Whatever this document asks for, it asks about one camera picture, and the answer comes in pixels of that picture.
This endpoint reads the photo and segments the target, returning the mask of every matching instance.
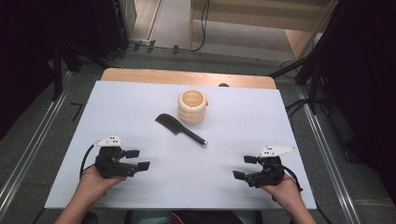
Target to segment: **person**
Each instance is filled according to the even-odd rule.
[[[72,199],[56,220],[56,224],[81,223],[85,215],[113,186],[124,181],[126,177],[113,176],[102,178],[94,166],[88,168],[79,180]],[[262,186],[282,206],[293,223],[314,224],[316,221],[306,209],[300,191],[293,178],[284,175],[276,186]]]

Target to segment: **white table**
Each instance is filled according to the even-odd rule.
[[[187,126],[203,137],[207,147],[184,133],[172,134],[155,121],[161,113],[177,118],[177,97],[196,89],[209,100],[205,119]],[[266,145],[296,147],[279,91],[175,84],[98,81],[84,110],[46,208],[64,208],[78,184],[82,158],[94,142],[116,134],[123,149],[139,149],[137,163],[150,161],[137,173],[109,190],[96,207],[121,209],[277,209],[262,189],[233,178],[233,170],[260,171],[246,164],[245,155],[258,156]],[[94,162],[92,150],[86,165]],[[298,150],[281,156],[297,174],[308,209],[315,201]]]

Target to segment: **cleaver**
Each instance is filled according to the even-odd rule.
[[[161,123],[161,125],[169,129],[169,131],[171,131],[174,134],[185,133],[190,138],[201,144],[203,147],[206,147],[207,145],[207,142],[203,138],[201,138],[200,136],[196,135],[195,133],[184,127],[180,123],[180,121],[178,121],[171,115],[161,114],[155,119],[155,121]]]

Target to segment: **knife handle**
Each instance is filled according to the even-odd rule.
[[[205,139],[203,139],[202,137],[196,135],[195,133],[193,133],[189,129],[184,128],[183,129],[183,133],[188,135],[190,138],[194,139],[197,143],[201,144],[203,147],[206,147],[207,142],[205,141]]]

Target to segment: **floor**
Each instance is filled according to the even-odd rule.
[[[136,8],[139,8],[137,5],[143,0],[135,1]],[[158,6],[159,2],[161,2],[160,10],[155,16],[156,22],[151,33],[147,30],[147,35],[135,36],[135,40],[142,43],[156,40],[156,47],[172,48],[178,45],[181,49],[186,49],[188,47],[186,30],[180,23],[184,22],[183,18],[187,12],[183,8],[189,1],[162,0],[154,2],[154,5],[157,3]],[[196,21],[194,46],[200,44],[201,37],[200,22]],[[232,27],[230,24],[209,22],[205,46],[197,53],[181,51],[172,54],[172,50],[169,49],[156,49],[152,53],[146,53],[144,49],[136,52],[129,50],[121,53],[112,64],[123,68],[268,75],[285,65],[283,62],[292,60],[294,58],[282,30],[239,25]],[[85,63],[78,74],[69,74],[66,70],[64,73],[65,86],[69,83],[69,87],[64,93],[63,101],[58,102],[61,104],[60,109],[55,118],[49,120],[49,127],[39,130],[45,138],[37,140],[32,136],[37,133],[37,127],[42,126],[40,122],[48,115],[49,108],[56,107],[48,100],[52,95],[51,87],[37,97],[9,134],[0,141],[2,163],[0,180],[3,182],[1,200],[7,202],[1,207],[1,223],[31,222],[39,213],[47,200],[50,185],[78,125],[78,119],[73,120],[78,110],[76,104],[84,104],[88,101],[92,86],[100,79],[103,70],[96,64]],[[304,92],[309,90],[309,85],[297,87],[293,84],[292,78],[289,77],[296,74],[296,71],[291,71],[276,79],[276,86],[281,92],[285,105],[304,97]],[[303,108],[293,116],[291,125],[301,149],[312,190],[323,213],[332,223],[396,223],[395,206],[377,174],[364,164],[353,164],[345,159],[343,145],[337,132],[320,108],[313,122],[310,116],[309,110]],[[314,131],[315,120],[318,121],[324,136],[326,143],[324,149],[320,146],[323,145],[322,136],[316,135]],[[329,155],[330,160],[333,160],[332,166],[326,162]],[[17,164],[23,160],[30,160],[26,164],[29,169],[18,170]],[[15,191],[5,195],[4,189],[13,176],[12,173],[22,176],[23,179],[14,182]],[[340,183],[339,179],[334,179],[337,174],[346,191],[339,191],[340,186],[337,185]],[[346,207],[343,199],[350,200],[352,207]],[[356,215],[356,217],[351,217],[348,213],[351,210],[355,213],[352,216]],[[122,223],[125,215],[125,211],[109,212],[98,209],[96,212],[100,215],[100,223]],[[45,211],[38,223],[53,222],[59,213],[58,210]],[[262,214],[265,223],[289,221],[283,211],[263,211]],[[318,223],[326,223],[318,211],[312,211],[312,214]]]

